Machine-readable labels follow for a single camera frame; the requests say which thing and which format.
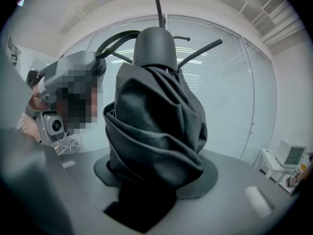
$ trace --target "rod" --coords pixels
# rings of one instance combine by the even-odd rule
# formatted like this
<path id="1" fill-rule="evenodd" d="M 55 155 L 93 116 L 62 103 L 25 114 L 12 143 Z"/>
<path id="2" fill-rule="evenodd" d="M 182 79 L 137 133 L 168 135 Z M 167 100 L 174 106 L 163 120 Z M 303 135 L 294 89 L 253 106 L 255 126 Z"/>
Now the rod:
<path id="1" fill-rule="evenodd" d="M 162 14 L 162 9 L 161 9 L 160 0 L 156 0 L 156 9 L 157 9 L 157 16 L 158 16 L 158 23 L 159 23 L 159 26 L 160 26 L 161 28 L 165 28 L 165 27 L 164 27 L 164 23 L 163 23 L 163 14 Z"/>
<path id="2" fill-rule="evenodd" d="M 190 56 L 186 57 L 184 60 L 182 60 L 179 64 L 178 64 L 178 69 L 180 69 L 182 66 L 184 66 L 185 64 L 187 64 L 189 61 L 191 61 L 192 59 L 200 56 L 201 54 L 205 53 L 206 51 L 213 49 L 214 47 L 222 44 L 223 41 L 221 39 L 218 39 L 212 43 L 210 43 L 209 45 L 199 49 L 198 51 L 196 51 L 195 53 L 192 53 Z"/>
<path id="3" fill-rule="evenodd" d="M 175 36 L 175 37 L 173 37 L 173 38 L 174 38 L 174 39 L 182 39 L 182 40 L 190 41 L 190 37 Z"/>
<path id="4" fill-rule="evenodd" d="M 126 62 L 128 62 L 128 63 L 130 63 L 130 64 L 133 64 L 132 59 L 130 59 L 130 58 L 126 57 L 126 56 L 123 56 L 123 55 L 118 54 L 118 53 L 116 53 L 116 52 L 113 52 L 111 55 L 113 55 L 113 56 L 115 56 L 115 57 L 118 57 L 119 59 L 122 59 L 122 60 L 124 60 L 124 61 L 126 61 Z"/>

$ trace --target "camera lens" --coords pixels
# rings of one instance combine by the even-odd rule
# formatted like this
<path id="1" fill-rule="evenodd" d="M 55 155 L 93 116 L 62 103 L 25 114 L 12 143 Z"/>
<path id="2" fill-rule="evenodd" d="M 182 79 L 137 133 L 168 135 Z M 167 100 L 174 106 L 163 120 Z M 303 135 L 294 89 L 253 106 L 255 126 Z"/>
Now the camera lens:
<path id="1" fill-rule="evenodd" d="M 61 122 L 59 120 L 54 120 L 53 124 L 52 124 L 52 129 L 55 132 L 58 132 L 61 129 L 62 125 Z"/>

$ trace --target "camera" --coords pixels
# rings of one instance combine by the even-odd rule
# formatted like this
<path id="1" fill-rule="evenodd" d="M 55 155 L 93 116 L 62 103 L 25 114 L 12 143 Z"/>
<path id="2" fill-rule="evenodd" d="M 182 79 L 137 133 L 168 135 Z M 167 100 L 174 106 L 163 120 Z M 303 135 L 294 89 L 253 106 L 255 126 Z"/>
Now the camera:
<path id="1" fill-rule="evenodd" d="M 54 136 L 64 132 L 62 117 L 56 113 L 44 114 L 44 122 L 48 135 Z"/>

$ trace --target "cable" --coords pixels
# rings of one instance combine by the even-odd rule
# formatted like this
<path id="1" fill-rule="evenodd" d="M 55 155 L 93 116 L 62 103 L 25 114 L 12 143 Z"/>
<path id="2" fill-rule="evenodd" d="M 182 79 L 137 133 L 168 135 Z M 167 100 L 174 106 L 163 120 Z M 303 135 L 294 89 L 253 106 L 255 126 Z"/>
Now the cable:
<path id="1" fill-rule="evenodd" d="M 176 36 L 173 37 L 174 39 L 182 39 L 182 40 L 186 40 L 186 41 L 190 41 L 190 37 L 180 37 L 180 36 Z"/>
<path id="2" fill-rule="evenodd" d="M 156 0 L 156 9 L 157 9 L 157 16 L 158 16 L 158 23 L 161 28 L 165 28 L 163 23 L 163 14 L 161 9 L 160 0 Z"/>
<path id="3" fill-rule="evenodd" d="M 123 55 L 118 54 L 116 52 L 113 52 L 112 55 L 115 56 L 115 57 L 118 57 L 119 59 L 122 59 L 122 60 L 124 60 L 124 61 L 126 61 L 126 62 L 128 62 L 130 64 L 133 64 L 132 59 L 130 59 L 130 58 L 126 57 L 126 56 L 123 56 Z"/>
<path id="4" fill-rule="evenodd" d="M 140 31 L 138 30 L 128 30 L 128 31 L 123 31 L 123 32 L 120 32 L 120 33 L 117 33 L 115 34 L 114 36 L 111 36 L 110 38 L 108 38 L 106 41 L 104 41 L 102 43 L 102 45 L 100 45 L 100 47 L 98 48 L 97 52 L 96 52 L 96 55 L 99 57 L 99 58 L 102 58 L 102 52 L 110 45 L 112 44 L 113 42 L 115 42 L 116 40 L 119 40 L 121 39 L 122 37 L 124 36 L 127 36 L 128 34 L 132 34 L 132 33 L 137 33 L 139 34 Z"/>
<path id="5" fill-rule="evenodd" d="M 137 38 L 137 36 L 139 35 L 139 33 L 130 33 L 127 34 L 126 36 L 122 37 L 120 40 L 118 40 L 114 45 L 112 45 L 110 48 L 106 49 L 103 53 L 99 54 L 97 57 L 98 58 L 106 58 L 109 55 L 111 55 L 113 52 L 115 52 L 118 48 L 121 47 L 122 44 L 124 44 L 125 42 L 131 40 L 131 39 L 135 39 Z"/>
<path id="6" fill-rule="evenodd" d="M 182 60 L 179 64 L 178 64 L 178 69 L 180 69 L 182 66 L 184 66 L 185 64 L 187 64 L 190 60 L 200 56 L 201 54 L 205 53 L 206 51 L 213 49 L 214 47 L 222 44 L 223 41 L 221 39 L 216 40 L 212 43 L 210 43 L 209 45 L 199 49 L 198 51 L 196 51 L 195 53 L 192 53 L 190 56 L 186 57 L 184 60 Z"/>

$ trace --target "black leather fabric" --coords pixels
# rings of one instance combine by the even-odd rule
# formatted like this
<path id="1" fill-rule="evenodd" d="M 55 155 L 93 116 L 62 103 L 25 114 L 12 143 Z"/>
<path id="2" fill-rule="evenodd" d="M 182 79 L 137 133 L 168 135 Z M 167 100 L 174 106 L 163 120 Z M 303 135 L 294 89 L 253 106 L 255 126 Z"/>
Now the black leather fabric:
<path id="1" fill-rule="evenodd" d="M 167 73 L 124 63 L 116 76 L 115 101 L 103 115 L 115 175 L 141 187 L 171 189 L 201 176 L 205 113 L 182 70 Z"/>

